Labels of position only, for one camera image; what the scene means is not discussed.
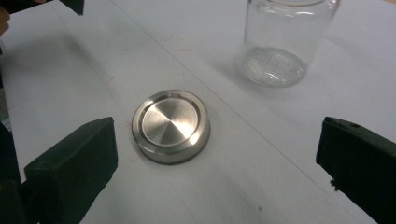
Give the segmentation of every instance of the metal lid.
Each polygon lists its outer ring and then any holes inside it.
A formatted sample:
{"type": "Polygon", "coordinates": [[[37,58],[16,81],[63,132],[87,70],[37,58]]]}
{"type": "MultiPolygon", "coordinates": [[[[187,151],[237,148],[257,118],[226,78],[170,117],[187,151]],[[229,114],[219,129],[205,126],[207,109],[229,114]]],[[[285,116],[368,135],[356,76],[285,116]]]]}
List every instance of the metal lid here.
{"type": "Polygon", "coordinates": [[[132,120],[132,134],[142,152],[164,164],[194,157],[209,133],[204,103],[187,91],[162,91],[149,97],[132,120]]]}

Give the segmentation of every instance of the scratch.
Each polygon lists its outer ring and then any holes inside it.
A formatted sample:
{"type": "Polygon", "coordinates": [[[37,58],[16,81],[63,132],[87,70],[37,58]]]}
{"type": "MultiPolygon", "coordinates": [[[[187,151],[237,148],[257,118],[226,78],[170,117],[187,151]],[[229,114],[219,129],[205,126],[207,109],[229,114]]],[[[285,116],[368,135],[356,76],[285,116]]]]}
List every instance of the scratch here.
{"type": "Polygon", "coordinates": [[[110,83],[116,76],[112,76],[111,79],[107,82],[110,83]]]}
{"type": "Polygon", "coordinates": [[[126,125],[128,128],[132,128],[132,122],[131,121],[126,121],[124,123],[124,125],[126,125]]]}

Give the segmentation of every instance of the white surface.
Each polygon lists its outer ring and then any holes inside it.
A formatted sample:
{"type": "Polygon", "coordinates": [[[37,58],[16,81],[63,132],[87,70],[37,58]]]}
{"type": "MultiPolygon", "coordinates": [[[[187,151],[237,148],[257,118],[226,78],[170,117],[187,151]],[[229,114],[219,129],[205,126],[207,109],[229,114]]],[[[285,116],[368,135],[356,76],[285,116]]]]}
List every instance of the white surface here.
{"type": "Polygon", "coordinates": [[[280,90],[235,69],[245,12],[242,0],[87,0],[83,17],[59,2],[12,15],[1,64],[20,167],[112,116],[120,166],[83,223],[374,223],[315,157],[325,116],[396,141],[396,6],[343,1],[307,76],[280,90]],[[130,122],[170,89],[205,102],[212,133],[192,161],[164,166],[130,122]]]}

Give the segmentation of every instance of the silver lid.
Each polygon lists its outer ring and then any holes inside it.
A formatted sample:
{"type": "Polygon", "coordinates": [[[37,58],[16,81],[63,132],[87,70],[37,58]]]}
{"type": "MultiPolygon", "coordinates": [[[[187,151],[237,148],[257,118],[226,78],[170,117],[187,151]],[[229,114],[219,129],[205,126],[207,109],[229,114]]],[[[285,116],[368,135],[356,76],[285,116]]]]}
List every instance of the silver lid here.
{"type": "Polygon", "coordinates": [[[209,133],[204,103],[187,91],[162,91],[149,97],[132,120],[132,134],[142,152],[164,164],[194,157],[209,133]]]}

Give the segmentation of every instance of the glass jar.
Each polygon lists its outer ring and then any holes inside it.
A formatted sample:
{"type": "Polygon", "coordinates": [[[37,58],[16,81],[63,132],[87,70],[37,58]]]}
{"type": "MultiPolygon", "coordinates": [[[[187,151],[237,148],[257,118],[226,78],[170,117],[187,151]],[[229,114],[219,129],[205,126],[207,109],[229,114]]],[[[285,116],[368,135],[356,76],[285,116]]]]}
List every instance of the glass jar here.
{"type": "Polygon", "coordinates": [[[340,0],[249,0],[242,71],[254,82],[288,87],[312,62],[340,0]]]}

